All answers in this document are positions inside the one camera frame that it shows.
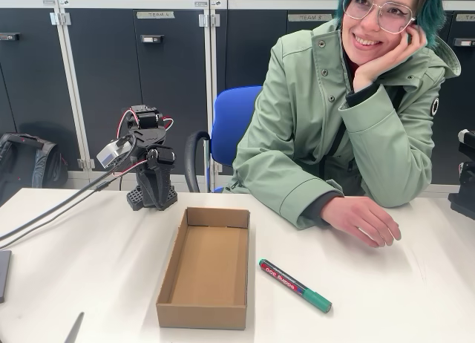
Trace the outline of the person's right hand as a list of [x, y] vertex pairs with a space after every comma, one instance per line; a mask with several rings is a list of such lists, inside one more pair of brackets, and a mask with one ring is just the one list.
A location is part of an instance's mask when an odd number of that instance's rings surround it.
[[397, 222], [368, 197], [335, 197], [322, 208], [321, 219], [374, 248], [402, 239]]

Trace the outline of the person's left hand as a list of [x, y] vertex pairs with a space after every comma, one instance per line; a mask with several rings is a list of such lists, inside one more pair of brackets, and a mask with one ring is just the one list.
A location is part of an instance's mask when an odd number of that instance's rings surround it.
[[358, 66], [353, 78], [355, 92], [372, 85], [380, 75], [405, 62], [428, 43], [426, 33], [416, 24], [410, 24], [399, 34], [381, 31], [381, 35], [375, 35], [374, 45], [363, 45], [362, 34], [351, 32], [350, 35], [347, 53]]

